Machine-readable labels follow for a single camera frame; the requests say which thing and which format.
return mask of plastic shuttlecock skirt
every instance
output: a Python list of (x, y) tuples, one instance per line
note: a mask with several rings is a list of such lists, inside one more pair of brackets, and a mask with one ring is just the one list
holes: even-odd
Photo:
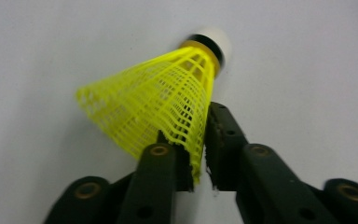
[(183, 145), (199, 182), (203, 138), (214, 66), (205, 51), (186, 47), (80, 88), (81, 108), (136, 159), (161, 130)]

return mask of yellow shuttlecock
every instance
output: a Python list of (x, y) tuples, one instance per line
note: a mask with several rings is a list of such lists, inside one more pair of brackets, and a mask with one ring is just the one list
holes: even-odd
[(213, 80), (229, 50), (221, 31), (203, 29), (175, 51), (80, 88), (76, 99), (136, 159), (161, 130), (171, 144), (189, 152), (197, 183)]

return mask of white wall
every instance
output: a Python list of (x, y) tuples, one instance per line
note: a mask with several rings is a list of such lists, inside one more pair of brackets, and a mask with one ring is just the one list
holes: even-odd
[[(41, 223), (72, 181), (131, 172), (73, 93), (202, 25), (232, 40), (213, 100), (248, 139), (317, 188), (358, 181), (358, 1), (0, 1), (0, 224)], [(234, 194), (214, 195), (204, 175), (177, 223), (241, 223)]]

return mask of black band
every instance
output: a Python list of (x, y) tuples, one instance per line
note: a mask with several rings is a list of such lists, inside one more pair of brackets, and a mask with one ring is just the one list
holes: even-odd
[(222, 50), (219, 46), (214, 43), (214, 41), (205, 35), (191, 35), (187, 40), (194, 40), (200, 42), (201, 44), (205, 45), (208, 49), (212, 51), (214, 56), (216, 56), (217, 61), (220, 63), (220, 67), (223, 67), (225, 64), (225, 57), (223, 55)]

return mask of white background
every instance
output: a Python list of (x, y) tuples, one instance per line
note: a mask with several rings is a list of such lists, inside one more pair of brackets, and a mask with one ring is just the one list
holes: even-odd
[[(358, 1), (0, 1), (0, 224), (41, 223), (74, 180), (136, 161), (77, 108), (76, 88), (175, 49), (213, 25), (232, 61), (215, 81), (250, 142), (305, 182), (358, 182)], [(241, 223), (207, 175), (177, 223)]]

